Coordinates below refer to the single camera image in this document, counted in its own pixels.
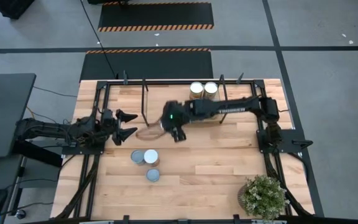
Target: black floor mat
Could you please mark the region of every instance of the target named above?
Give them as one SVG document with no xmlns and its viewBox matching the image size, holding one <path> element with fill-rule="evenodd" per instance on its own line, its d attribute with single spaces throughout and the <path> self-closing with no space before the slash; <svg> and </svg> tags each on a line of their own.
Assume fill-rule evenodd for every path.
<svg viewBox="0 0 358 224">
<path fill-rule="evenodd" d="M 211 3 L 132 3 L 121 9 L 116 2 L 103 5 L 100 32 L 212 29 Z"/>
<path fill-rule="evenodd" d="M 213 78 L 209 49 L 106 50 L 112 69 L 123 79 Z M 88 51 L 81 80 L 115 79 L 102 50 Z"/>
</svg>

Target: tin can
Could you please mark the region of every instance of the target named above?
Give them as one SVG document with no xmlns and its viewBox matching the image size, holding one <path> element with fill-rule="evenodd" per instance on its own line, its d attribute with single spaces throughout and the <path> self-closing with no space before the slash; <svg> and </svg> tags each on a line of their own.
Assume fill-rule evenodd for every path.
<svg viewBox="0 0 358 224">
<path fill-rule="evenodd" d="M 141 166 L 141 165 L 146 163 L 144 161 L 144 152 L 142 152 L 140 150 L 133 151 L 132 154 L 131 154 L 131 159 L 135 164 L 137 164 L 139 166 Z"/>
<path fill-rule="evenodd" d="M 149 149 L 144 153 L 144 161 L 150 164 L 152 167 L 156 167 L 160 164 L 160 159 L 158 158 L 158 152 L 154 149 Z"/>
<path fill-rule="evenodd" d="M 218 91 L 217 84 L 214 82 L 208 82 L 205 84 L 205 87 L 204 87 L 203 98 L 213 100 L 213 99 L 215 99 L 215 95 L 216 95 L 217 91 Z"/>
<path fill-rule="evenodd" d="M 160 171 L 158 169 L 150 169 L 146 173 L 147 180 L 156 182 L 160 179 Z"/>
<path fill-rule="evenodd" d="M 190 85 L 190 99 L 201 99 L 201 97 L 203 96 L 203 90 L 203 84 L 201 84 L 200 82 L 193 82 Z"/>
</svg>

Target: can lid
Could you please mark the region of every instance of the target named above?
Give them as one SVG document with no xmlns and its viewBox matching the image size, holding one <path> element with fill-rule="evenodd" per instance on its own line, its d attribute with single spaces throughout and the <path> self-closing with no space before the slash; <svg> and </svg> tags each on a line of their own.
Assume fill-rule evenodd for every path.
<svg viewBox="0 0 358 224">
<path fill-rule="evenodd" d="M 153 162 L 157 161 L 158 153 L 154 149 L 149 149 L 144 153 L 144 161 L 146 163 L 152 164 Z"/>
<path fill-rule="evenodd" d="M 200 82 L 193 82 L 190 85 L 190 90 L 193 93 L 201 93 L 203 91 L 203 84 L 201 84 Z"/>
<path fill-rule="evenodd" d="M 146 173 L 146 178 L 151 182 L 156 182 L 160 179 L 160 171 L 158 169 L 149 169 Z"/>
<path fill-rule="evenodd" d="M 216 93 L 217 90 L 218 90 L 218 87 L 216 86 L 215 83 L 208 82 L 207 84 L 205 84 L 205 91 L 207 91 L 208 93 Z"/>
<path fill-rule="evenodd" d="M 131 159 L 136 163 L 142 162 L 144 160 L 144 152 L 140 150 L 133 151 L 131 154 Z"/>
</svg>

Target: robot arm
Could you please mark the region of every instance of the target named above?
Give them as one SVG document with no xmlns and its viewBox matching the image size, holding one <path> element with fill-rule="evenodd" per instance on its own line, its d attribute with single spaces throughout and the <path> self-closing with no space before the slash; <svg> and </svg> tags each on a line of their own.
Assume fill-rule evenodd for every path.
<svg viewBox="0 0 358 224">
<path fill-rule="evenodd" d="M 177 101 L 166 102 L 161 117 L 161 127 L 169 132 L 175 142 L 186 140 L 186 134 L 182 126 L 193 121 L 201 121 L 213 117 L 216 114 L 251 112 L 268 124 L 268 129 L 274 131 L 271 137 L 279 141 L 280 127 L 277 121 L 277 102 L 271 98 L 241 98 L 227 101 L 188 100 L 184 105 Z"/>
<path fill-rule="evenodd" d="M 27 118 L 19 121 L 16 128 L 18 140 L 33 139 L 39 136 L 60 138 L 71 146 L 78 143 L 81 147 L 90 147 L 104 143 L 112 136 L 115 145 L 120 146 L 137 128 L 121 129 L 121 122 L 129 122 L 137 117 L 136 114 L 125 114 L 121 110 L 116 111 L 113 118 L 111 110 L 105 110 L 102 122 L 84 117 L 77 119 L 74 124 L 54 124 Z"/>
</svg>

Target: plant pot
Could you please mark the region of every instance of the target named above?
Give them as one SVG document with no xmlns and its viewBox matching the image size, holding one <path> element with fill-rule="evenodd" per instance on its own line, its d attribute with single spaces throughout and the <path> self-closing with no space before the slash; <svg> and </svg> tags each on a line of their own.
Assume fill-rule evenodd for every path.
<svg viewBox="0 0 358 224">
<path fill-rule="evenodd" d="M 246 186 L 244 185 L 244 186 L 242 186 L 242 187 L 240 188 L 239 192 L 237 193 L 237 201 L 239 202 L 239 205 L 240 205 L 240 207 L 241 207 L 243 210 L 245 210 L 244 207 L 246 206 L 246 202 L 242 199 L 241 196 L 244 195 L 244 193 L 246 192 L 246 190 L 247 190 L 247 188 L 246 188 Z"/>
</svg>

